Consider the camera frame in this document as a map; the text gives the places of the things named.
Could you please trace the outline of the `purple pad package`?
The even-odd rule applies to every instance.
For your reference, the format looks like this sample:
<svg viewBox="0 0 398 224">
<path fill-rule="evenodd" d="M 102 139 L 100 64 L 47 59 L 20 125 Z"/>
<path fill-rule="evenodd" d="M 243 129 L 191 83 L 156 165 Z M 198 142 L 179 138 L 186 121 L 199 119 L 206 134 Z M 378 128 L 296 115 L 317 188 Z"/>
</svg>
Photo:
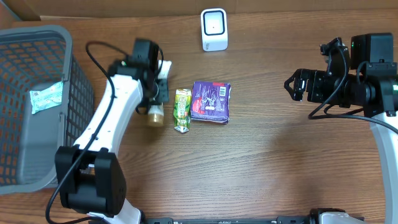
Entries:
<svg viewBox="0 0 398 224">
<path fill-rule="evenodd" d="M 190 107 L 191 119 L 227 124 L 230 93 L 230 83 L 194 82 Z"/>
</svg>

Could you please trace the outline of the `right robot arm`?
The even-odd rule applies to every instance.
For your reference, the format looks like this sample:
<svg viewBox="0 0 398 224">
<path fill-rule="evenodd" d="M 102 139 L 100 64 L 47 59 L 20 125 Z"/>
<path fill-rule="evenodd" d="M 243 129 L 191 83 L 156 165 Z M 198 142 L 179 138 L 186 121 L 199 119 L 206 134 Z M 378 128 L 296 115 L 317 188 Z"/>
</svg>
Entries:
<svg viewBox="0 0 398 224">
<path fill-rule="evenodd" d="M 358 119 L 370 123 L 381 162 L 385 223 L 397 223 L 397 62 L 391 33 L 339 37 L 320 45 L 325 71 L 300 68 L 284 82 L 295 101 L 318 103 L 316 119 Z"/>
</svg>

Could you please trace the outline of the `teal wipes packet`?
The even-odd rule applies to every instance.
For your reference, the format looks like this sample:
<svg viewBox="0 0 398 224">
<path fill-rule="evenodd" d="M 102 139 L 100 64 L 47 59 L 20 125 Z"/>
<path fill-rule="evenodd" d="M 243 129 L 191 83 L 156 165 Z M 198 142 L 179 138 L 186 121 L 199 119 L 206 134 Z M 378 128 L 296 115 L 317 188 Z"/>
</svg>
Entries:
<svg viewBox="0 0 398 224">
<path fill-rule="evenodd" d="M 29 92 L 32 114 L 53 108 L 62 104 L 63 82 L 54 83 L 44 90 Z"/>
</svg>

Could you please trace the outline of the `green yellow drink pouch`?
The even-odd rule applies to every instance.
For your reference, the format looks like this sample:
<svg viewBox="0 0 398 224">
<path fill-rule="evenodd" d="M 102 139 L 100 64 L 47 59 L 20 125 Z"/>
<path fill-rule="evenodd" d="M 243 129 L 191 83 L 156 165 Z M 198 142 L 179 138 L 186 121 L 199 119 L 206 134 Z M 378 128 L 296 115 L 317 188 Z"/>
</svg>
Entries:
<svg viewBox="0 0 398 224">
<path fill-rule="evenodd" d="M 176 89 L 174 103 L 174 129 L 186 133 L 190 127 L 190 106 L 192 92 L 190 89 Z"/>
</svg>

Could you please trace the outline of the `white tube gold cap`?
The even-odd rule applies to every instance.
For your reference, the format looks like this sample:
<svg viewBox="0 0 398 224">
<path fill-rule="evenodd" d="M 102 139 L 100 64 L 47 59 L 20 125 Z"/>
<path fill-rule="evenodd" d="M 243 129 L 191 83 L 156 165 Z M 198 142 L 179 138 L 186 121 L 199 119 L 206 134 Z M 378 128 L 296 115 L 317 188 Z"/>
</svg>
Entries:
<svg viewBox="0 0 398 224">
<path fill-rule="evenodd" d="M 152 127 L 161 127 L 164 125 L 164 107 L 163 105 L 152 105 L 148 111 L 148 125 Z"/>
</svg>

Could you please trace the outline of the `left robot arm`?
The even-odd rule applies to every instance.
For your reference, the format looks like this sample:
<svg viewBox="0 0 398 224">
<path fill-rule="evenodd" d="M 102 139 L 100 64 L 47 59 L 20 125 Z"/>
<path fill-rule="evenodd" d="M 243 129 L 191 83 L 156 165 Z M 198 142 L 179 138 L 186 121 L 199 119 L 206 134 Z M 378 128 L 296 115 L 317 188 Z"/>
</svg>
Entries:
<svg viewBox="0 0 398 224">
<path fill-rule="evenodd" d="M 63 207 L 84 214 L 84 222 L 144 223 L 143 212 L 126 198 L 118 152 L 134 113 L 146 115 L 151 126 L 163 125 L 171 64 L 158 44 L 136 39 L 131 54 L 102 70 L 106 88 L 90 123 L 72 146 L 56 152 L 58 186 L 45 211 L 49 223 L 57 197 Z"/>
</svg>

